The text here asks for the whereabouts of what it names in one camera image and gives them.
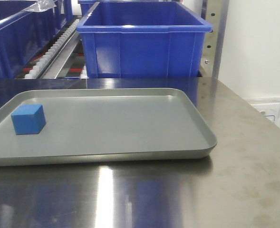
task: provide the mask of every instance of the metal tray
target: metal tray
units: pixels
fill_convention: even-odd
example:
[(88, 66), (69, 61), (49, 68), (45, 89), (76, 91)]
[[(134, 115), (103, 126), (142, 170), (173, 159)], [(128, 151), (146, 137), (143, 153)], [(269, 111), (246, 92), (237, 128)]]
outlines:
[[(39, 134), (15, 134), (10, 114), (21, 104), (43, 104)], [(0, 109), (0, 166), (202, 158), (216, 142), (171, 88), (33, 90)]]

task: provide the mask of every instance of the electrical outlet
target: electrical outlet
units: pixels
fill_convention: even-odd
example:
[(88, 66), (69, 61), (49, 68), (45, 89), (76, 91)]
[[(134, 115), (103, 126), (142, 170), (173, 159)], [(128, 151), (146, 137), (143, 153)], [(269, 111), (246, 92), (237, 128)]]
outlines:
[(247, 98), (245, 100), (262, 115), (264, 115), (267, 119), (279, 126), (280, 97)]

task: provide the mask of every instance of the steel countertop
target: steel countertop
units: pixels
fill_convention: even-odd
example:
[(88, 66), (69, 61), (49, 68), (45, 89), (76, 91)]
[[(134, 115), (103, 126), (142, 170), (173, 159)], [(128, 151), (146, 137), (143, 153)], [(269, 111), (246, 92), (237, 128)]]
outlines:
[(279, 228), (280, 129), (212, 78), (0, 81), (32, 89), (173, 87), (218, 139), (199, 160), (0, 167), (0, 227)]

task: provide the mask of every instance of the blue plastic crate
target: blue plastic crate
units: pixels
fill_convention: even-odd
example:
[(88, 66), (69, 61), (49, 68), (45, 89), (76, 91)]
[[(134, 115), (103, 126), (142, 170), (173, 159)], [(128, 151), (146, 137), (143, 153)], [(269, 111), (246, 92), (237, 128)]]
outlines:
[(71, 0), (45, 12), (27, 12), (29, 0), (0, 0), (0, 79), (14, 78), (21, 69), (72, 19)]
[(211, 30), (178, 2), (96, 2), (77, 26), (90, 78), (197, 76)]
[[(97, 1), (111, 1), (111, 0), (78, 0), (81, 5), (82, 16), (84, 16), (87, 11), (93, 6)], [(112, 0), (112, 1), (170, 1), (170, 0)]]
[(56, 28), (60, 31), (73, 18), (71, 0), (57, 0), (54, 3)]

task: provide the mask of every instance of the blue cube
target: blue cube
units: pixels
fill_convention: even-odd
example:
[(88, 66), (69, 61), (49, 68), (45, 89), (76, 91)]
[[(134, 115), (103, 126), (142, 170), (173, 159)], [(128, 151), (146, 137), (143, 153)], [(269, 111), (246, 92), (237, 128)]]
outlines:
[(46, 124), (43, 105), (23, 104), (12, 114), (16, 134), (38, 134)]

